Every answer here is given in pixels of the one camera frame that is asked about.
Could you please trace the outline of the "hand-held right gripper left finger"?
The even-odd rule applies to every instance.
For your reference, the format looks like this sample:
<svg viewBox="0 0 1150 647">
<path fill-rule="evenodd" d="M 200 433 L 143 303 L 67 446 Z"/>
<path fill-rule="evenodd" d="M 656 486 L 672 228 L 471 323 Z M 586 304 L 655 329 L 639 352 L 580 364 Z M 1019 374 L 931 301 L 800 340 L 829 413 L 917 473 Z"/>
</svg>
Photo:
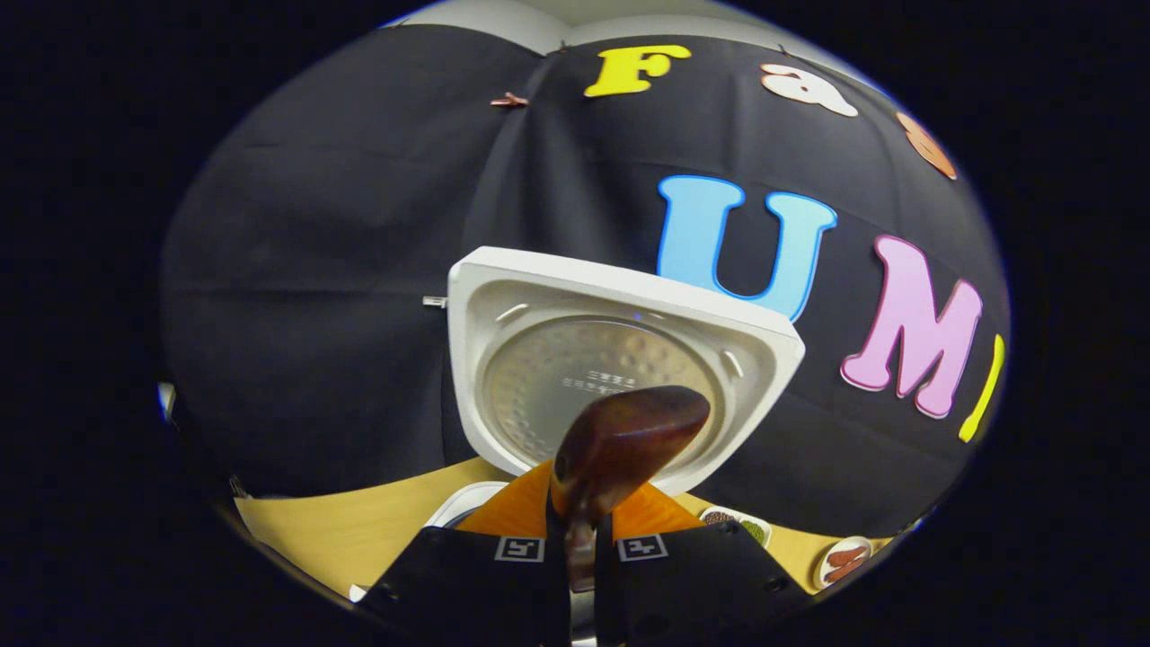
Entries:
<svg viewBox="0 0 1150 647">
<path fill-rule="evenodd" d="M 570 644 L 562 534 L 549 525 L 554 464 L 457 527 L 421 527 L 358 604 L 416 644 Z"/>
</svg>

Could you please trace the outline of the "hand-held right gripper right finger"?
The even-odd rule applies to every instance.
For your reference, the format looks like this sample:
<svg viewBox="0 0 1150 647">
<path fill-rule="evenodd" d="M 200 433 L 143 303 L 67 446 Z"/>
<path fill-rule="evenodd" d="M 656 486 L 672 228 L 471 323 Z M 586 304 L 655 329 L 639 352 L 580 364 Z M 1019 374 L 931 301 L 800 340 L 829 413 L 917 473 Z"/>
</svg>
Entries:
<svg viewBox="0 0 1150 647">
<path fill-rule="evenodd" d="M 762 644 L 768 630 L 812 607 L 813 595 L 736 523 L 683 531 L 613 531 L 600 519 L 597 644 Z"/>
</svg>

